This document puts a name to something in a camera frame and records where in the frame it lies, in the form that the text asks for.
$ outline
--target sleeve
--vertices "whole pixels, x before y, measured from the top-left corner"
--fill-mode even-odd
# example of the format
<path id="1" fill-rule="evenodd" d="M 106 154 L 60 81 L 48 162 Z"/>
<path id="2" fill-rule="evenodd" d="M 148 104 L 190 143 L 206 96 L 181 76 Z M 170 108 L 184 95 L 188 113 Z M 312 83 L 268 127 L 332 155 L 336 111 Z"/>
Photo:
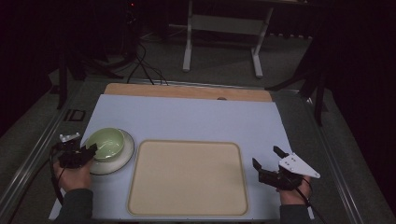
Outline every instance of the sleeve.
<path id="1" fill-rule="evenodd" d="M 73 189 L 64 195 L 64 205 L 54 223 L 95 223 L 92 217 L 93 193 L 89 189 Z"/>
<path id="2" fill-rule="evenodd" d="M 280 205 L 280 224 L 310 224 L 308 210 L 305 205 Z"/>

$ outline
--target metal frame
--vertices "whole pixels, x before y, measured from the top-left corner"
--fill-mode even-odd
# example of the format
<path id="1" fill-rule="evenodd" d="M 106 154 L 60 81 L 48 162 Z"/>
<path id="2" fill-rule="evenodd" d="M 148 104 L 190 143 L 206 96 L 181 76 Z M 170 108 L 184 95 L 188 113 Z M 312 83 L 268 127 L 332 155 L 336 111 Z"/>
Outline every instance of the metal frame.
<path id="1" fill-rule="evenodd" d="M 76 83 L 70 88 L 71 97 L 65 101 L 63 108 L 53 115 L 46 129 L 37 140 L 31 153 L 17 170 L 6 190 L 3 192 L 0 198 L 0 223 L 8 223 L 12 212 L 11 209 L 14 208 L 14 203 L 21 197 L 23 189 L 27 185 L 35 168 L 40 163 L 40 161 L 42 161 L 45 152 L 47 152 L 50 140 L 52 139 L 53 135 L 58 129 L 59 124 L 63 120 L 64 115 L 66 114 L 66 108 L 77 96 L 77 92 L 81 87 L 82 83 Z"/>
<path id="2" fill-rule="evenodd" d="M 312 116 L 309 116 L 310 122 L 315 128 L 317 134 L 318 134 L 318 140 L 320 140 L 321 144 L 324 147 L 324 151 L 326 153 L 326 160 L 329 163 L 329 170 L 332 173 L 332 176 L 334 178 L 335 186 L 338 189 L 338 192 L 340 194 L 340 198 L 344 204 L 344 207 L 346 209 L 346 214 L 349 217 L 349 220 L 351 223 L 364 223 L 361 213 L 359 212 L 359 209 L 355 203 L 355 200 L 352 195 L 352 191 L 350 190 L 346 180 L 344 179 L 344 175 L 341 171 L 340 166 L 338 165 L 338 162 L 332 153 L 332 148 L 330 147 L 330 144 L 326 138 L 326 134 L 323 131 L 323 129 L 320 129 L 317 121 L 314 118 L 313 115 L 313 108 L 315 107 L 313 102 L 311 101 L 311 98 L 307 99 L 302 98 L 302 100 L 305 101 L 304 107 L 306 109 L 306 112 L 311 114 Z"/>
<path id="3" fill-rule="evenodd" d="M 262 47 L 262 41 L 264 40 L 273 11 L 273 7 L 268 8 L 264 21 L 196 15 L 192 13 L 192 0 L 190 0 L 189 17 L 187 19 L 187 44 L 186 50 L 184 52 L 183 71 L 190 71 L 192 29 L 206 30 L 242 35 L 257 35 L 259 40 L 255 48 L 251 49 L 251 56 L 256 77 L 261 78 L 262 65 L 260 63 L 259 52 Z"/>

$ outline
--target beige tray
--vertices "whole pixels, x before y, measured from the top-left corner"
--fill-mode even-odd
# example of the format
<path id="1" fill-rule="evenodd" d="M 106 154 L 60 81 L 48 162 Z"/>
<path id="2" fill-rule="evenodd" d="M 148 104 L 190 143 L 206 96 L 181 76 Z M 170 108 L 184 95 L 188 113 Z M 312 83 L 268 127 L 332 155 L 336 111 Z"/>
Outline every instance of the beige tray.
<path id="1" fill-rule="evenodd" d="M 144 141 L 128 210 L 137 216 L 242 216 L 248 198 L 234 143 Z"/>

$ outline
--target table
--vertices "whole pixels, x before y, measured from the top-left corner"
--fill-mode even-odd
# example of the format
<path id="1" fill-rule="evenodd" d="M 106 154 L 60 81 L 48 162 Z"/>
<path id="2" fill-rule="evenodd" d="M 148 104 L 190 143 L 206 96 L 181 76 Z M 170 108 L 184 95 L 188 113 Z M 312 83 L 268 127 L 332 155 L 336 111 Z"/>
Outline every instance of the table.
<path id="1" fill-rule="evenodd" d="M 162 113 L 157 113 L 156 109 L 161 109 Z M 175 125 L 179 120 L 183 120 L 183 125 Z M 188 128 L 197 121 L 199 127 Z M 272 152 L 272 146 L 291 152 L 276 105 L 271 102 L 267 91 L 110 84 L 105 94 L 99 98 L 82 142 L 94 131 L 107 126 L 127 131 L 135 141 L 135 150 L 148 138 L 232 140 L 241 148 L 249 208 L 239 217 L 132 216 L 127 211 L 126 203 L 134 173 L 134 153 L 131 160 L 117 172 L 92 177 L 92 191 L 95 195 L 93 218 L 124 221 L 251 221 L 279 218 L 278 194 L 274 188 L 258 181 L 257 172 L 251 165 L 251 158 L 254 157 L 262 162 L 264 169 L 277 170 L 279 158 Z M 55 218 L 60 207 L 56 202 L 49 218 Z"/>

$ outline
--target cable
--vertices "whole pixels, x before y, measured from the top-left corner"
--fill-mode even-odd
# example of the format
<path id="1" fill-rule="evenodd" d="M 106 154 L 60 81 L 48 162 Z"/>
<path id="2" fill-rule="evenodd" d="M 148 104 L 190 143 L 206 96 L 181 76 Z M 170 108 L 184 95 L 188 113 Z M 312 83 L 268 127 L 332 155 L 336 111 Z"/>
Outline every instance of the cable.
<path id="1" fill-rule="evenodd" d="M 147 53 L 146 48 L 140 43 L 138 43 L 138 46 L 140 46 L 140 48 L 143 49 L 143 56 L 140 57 L 139 55 L 136 54 L 136 59 L 138 60 L 138 63 L 136 65 L 136 67 L 132 70 L 131 74 L 128 76 L 127 83 L 129 83 L 129 81 L 131 80 L 131 78 L 132 78 L 134 72 L 136 71 L 136 69 L 139 66 L 141 66 L 143 71 L 144 71 L 144 73 L 145 73 L 145 75 L 146 75 L 146 77 L 149 79 L 149 81 L 151 82 L 152 85 L 155 85 L 154 81 L 152 80 L 152 78 L 149 75 L 149 72 L 148 72 L 148 70 L 146 68 L 151 69 L 153 72 L 155 72 L 160 77 L 161 84 L 163 84 L 163 81 L 164 81 L 166 83 L 166 85 L 169 85 L 168 82 L 166 81 L 166 78 L 163 76 L 163 73 L 161 72 L 161 70 L 158 69 L 158 68 L 154 68 L 153 66 L 151 66 L 149 63 L 147 63 L 145 61 L 146 53 Z"/>
<path id="2" fill-rule="evenodd" d="M 312 190 L 311 184 L 309 184 L 309 182 L 308 182 L 307 180 L 305 180 L 305 181 L 308 183 L 309 188 L 311 188 L 311 196 L 312 196 L 313 190 Z M 314 213 L 317 214 L 317 216 L 320 218 L 320 220 L 321 220 L 324 224 L 327 224 L 326 220 L 325 220 L 324 217 L 321 215 L 321 213 L 317 210 L 317 208 L 314 207 L 314 205 L 312 205 L 311 202 L 309 202 L 309 198 L 305 197 L 305 195 L 304 195 L 298 188 L 296 188 L 295 190 L 296 190 L 296 191 L 300 194 L 300 196 L 304 199 L 305 205 L 306 205 L 307 207 L 311 207 L 312 210 L 314 211 Z"/>
<path id="3" fill-rule="evenodd" d="M 23 194 L 22 194 L 22 196 L 20 197 L 20 200 L 18 201 L 18 203 L 17 203 L 17 205 L 16 205 L 16 207 L 15 207 L 14 212 L 12 213 L 11 218 L 8 220 L 8 224 L 12 223 L 12 220 L 14 219 L 15 215 L 17 214 L 17 212 L 18 212 L 18 210 L 19 210 L 19 208 L 20 208 L 20 206 L 21 206 L 21 204 L 22 204 L 22 201 L 23 201 L 23 199 L 24 199 L 24 197 L 25 197 L 25 195 L 26 195 L 26 193 L 27 193 L 27 191 L 28 191 L 28 189 L 32 186 L 32 184 L 33 184 L 35 178 L 37 177 L 37 175 L 41 172 L 41 170 L 44 168 L 44 166 L 45 166 L 49 161 L 50 161 L 50 160 L 44 161 L 43 164 L 41 164 L 40 167 L 38 168 L 38 170 L 35 172 L 35 174 L 33 175 L 33 177 L 30 179 L 30 181 L 29 181 L 29 183 L 28 183 L 26 189 L 23 191 Z"/>
<path id="4" fill-rule="evenodd" d="M 49 171 L 50 171 L 50 181 L 52 184 L 52 187 L 55 191 L 55 195 L 58 198 L 58 201 L 60 204 L 64 204 L 64 196 L 61 193 L 61 190 L 59 189 L 59 180 L 55 174 L 55 170 L 53 169 L 53 158 L 59 153 L 59 151 L 57 152 L 53 152 L 54 149 L 57 149 L 56 145 L 50 148 L 49 151 Z"/>
<path id="5" fill-rule="evenodd" d="M 131 80 L 132 75 L 134 74 L 134 72 L 136 71 L 136 69 L 141 65 L 142 61 L 144 60 L 144 58 L 146 57 L 146 49 L 143 48 L 143 56 L 142 56 L 142 60 L 138 60 L 139 63 L 136 65 L 136 67 L 134 68 L 134 70 L 132 70 L 131 74 L 128 76 L 128 79 L 126 80 L 126 83 L 129 83 L 129 81 Z"/>
<path id="6" fill-rule="evenodd" d="M 151 66 L 149 63 L 147 63 L 147 62 L 144 61 L 143 59 L 142 59 L 142 65 L 143 65 L 143 66 L 146 66 L 147 68 L 149 68 L 149 69 L 151 69 L 153 72 L 155 72 L 155 73 L 160 77 L 160 82 L 161 82 L 161 84 L 163 84 L 163 81 L 165 81 L 165 84 L 166 84 L 167 86 L 169 86 L 168 82 L 166 81 L 166 78 L 163 76 L 163 72 L 161 72 L 160 69 Z"/>
<path id="7" fill-rule="evenodd" d="M 66 169 L 66 167 L 67 167 L 67 165 L 62 169 L 61 174 L 58 176 L 58 186 L 59 186 L 59 183 L 61 182 L 61 176 L 64 173 L 64 170 Z"/>

